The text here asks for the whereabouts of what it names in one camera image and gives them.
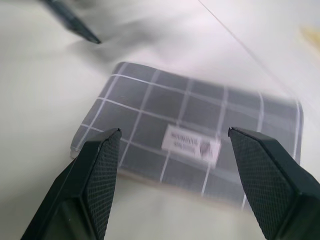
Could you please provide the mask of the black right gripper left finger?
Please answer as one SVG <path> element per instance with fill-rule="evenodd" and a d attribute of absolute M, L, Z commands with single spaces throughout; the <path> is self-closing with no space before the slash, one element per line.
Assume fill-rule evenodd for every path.
<path fill-rule="evenodd" d="M 56 177 L 21 240 L 104 240 L 113 204 L 120 128 L 87 140 Z"/>

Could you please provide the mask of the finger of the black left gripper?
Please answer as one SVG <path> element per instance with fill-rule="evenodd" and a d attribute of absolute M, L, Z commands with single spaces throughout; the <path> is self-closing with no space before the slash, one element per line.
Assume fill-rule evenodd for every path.
<path fill-rule="evenodd" d="M 97 45 L 102 43 L 87 25 L 61 0 L 41 0 L 41 2 L 55 15 L 67 30 L 88 42 Z"/>

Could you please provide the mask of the grey grid fabric pouch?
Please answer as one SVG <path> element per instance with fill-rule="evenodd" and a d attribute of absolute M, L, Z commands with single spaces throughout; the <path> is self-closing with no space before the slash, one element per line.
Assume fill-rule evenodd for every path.
<path fill-rule="evenodd" d="M 85 141 L 120 128 L 121 169 L 244 208 L 249 203 L 229 128 L 274 138 L 300 162 L 303 120 L 302 106 L 294 100 L 121 62 L 79 126 L 70 149 L 77 154 Z"/>

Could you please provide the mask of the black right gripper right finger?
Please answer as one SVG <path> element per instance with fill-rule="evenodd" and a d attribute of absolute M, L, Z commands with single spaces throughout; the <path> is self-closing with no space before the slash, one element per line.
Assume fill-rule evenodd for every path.
<path fill-rule="evenodd" d="M 228 136 L 266 240 L 320 240 L 320 183 L 276 139 L 237 127 Z"/>

